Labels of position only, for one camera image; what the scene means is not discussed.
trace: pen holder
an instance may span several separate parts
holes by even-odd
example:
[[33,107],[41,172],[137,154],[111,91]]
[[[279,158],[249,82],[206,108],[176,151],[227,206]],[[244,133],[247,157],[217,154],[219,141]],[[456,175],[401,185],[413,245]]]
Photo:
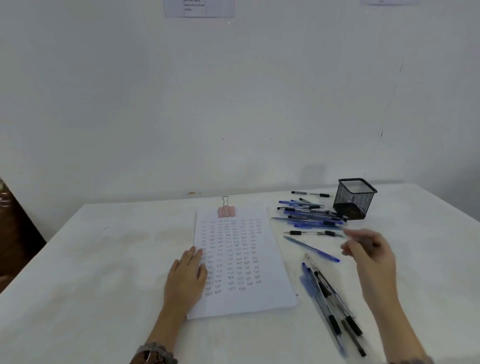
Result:
[[333,208],[349,220],[362,220],[367,215],[373,195],[378,191],[363,178],[338,180]]

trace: binder clip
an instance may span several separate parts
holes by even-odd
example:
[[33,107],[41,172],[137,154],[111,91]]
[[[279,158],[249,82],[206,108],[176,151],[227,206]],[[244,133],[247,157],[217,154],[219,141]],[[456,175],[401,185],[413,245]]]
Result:
[[223,207],[218,208],[218,218],[231,218],[235,216],[235,206],[228,205],[228,196],[223,196]]

